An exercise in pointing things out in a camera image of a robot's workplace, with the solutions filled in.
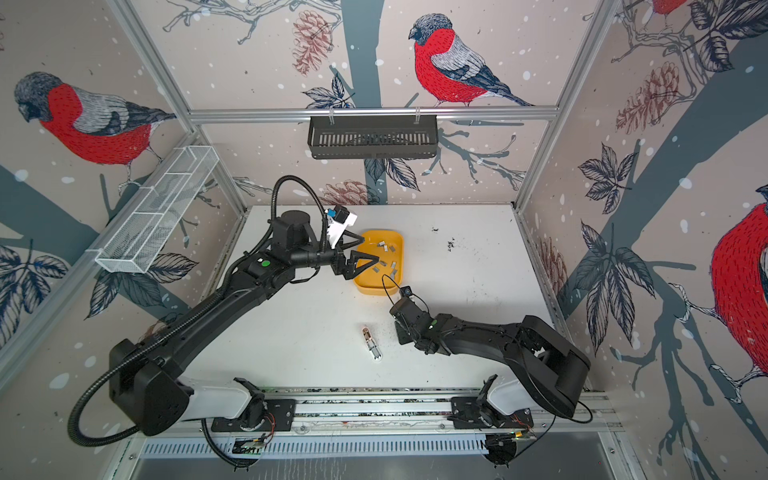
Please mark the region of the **yellow plastic tray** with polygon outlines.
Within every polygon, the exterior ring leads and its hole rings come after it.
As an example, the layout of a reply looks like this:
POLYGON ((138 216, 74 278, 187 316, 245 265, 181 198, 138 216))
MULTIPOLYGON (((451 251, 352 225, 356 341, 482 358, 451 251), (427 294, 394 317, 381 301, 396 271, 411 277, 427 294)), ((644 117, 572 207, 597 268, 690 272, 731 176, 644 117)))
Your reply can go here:
POLYGON ((365 242, 357 250, 379 257, 379 263, 363 272, 354 279, 358 291, 371 296, 394 296, 398 291, 398 285, 402 282, 404 271, 404 238, 394 230, 368 230, 363 233, 365 242), (386 247, 379 247, 377 243, 385 241, 386 247), (390 251, 388 245, 394 245, 396 251, 390 251), (398 270, 397 278, 393 279, 391 272, 398 270))

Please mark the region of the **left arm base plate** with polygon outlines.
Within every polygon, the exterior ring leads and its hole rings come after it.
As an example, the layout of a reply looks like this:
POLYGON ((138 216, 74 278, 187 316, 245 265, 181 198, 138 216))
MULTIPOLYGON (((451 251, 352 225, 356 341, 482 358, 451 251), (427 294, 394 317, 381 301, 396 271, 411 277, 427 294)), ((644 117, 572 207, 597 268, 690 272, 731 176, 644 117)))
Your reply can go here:
POLYGON ((257 406, 248 406, 237 418, 214 418, 210 430, 217 433, 288 432, 296 406, 294 399, 266 399, 257 406))

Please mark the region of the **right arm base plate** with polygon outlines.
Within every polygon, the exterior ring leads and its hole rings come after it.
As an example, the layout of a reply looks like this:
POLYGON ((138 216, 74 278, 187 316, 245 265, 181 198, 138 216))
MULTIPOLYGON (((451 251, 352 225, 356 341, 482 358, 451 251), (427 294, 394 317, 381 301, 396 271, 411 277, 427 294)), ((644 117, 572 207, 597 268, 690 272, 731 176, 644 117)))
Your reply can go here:
POLYGON ((530 430, 534 422, 529 409, 503 414, 489 403, 476 397, 453 397, 447 417, 455 429, 523 429, 530 430))

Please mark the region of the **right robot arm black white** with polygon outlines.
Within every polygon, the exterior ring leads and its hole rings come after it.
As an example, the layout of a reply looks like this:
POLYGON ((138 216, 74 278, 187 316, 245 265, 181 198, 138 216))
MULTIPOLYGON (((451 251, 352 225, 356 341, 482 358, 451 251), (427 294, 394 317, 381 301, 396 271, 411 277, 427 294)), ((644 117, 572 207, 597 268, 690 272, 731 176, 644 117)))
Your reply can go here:
POLYGON ((533 402, 550 414, 571 419, 591 363, 587 356, 542 319, 493 325, 451 314, 432 317, 410 298, 389 310, 398 341, 426 355, 470 355, 506 365, 533 402))

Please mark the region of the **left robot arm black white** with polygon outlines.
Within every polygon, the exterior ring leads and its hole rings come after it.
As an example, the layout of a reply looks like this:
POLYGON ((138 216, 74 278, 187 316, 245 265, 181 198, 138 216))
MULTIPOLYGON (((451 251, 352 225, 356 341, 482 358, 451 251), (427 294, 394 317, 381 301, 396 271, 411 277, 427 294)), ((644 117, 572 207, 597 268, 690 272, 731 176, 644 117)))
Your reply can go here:
POLYGON ((373 267, 377 257, 357 251, 364 239, 349 230, 356 220, 342 205, 326 211, 320 234, 303 211, 288 210, 270 219, 257 246, 233 263, 211 296, 145 341, 124 340, 112 349, 111 400, 147 436, 179 421, 210 418, 238 421, 245 430, 260 427, 268 416, 265 394, 253 383, 235 378, 193 384, 182 375, 240 317, 297 283, 297 270, 329 266, 351 280, 373 267))

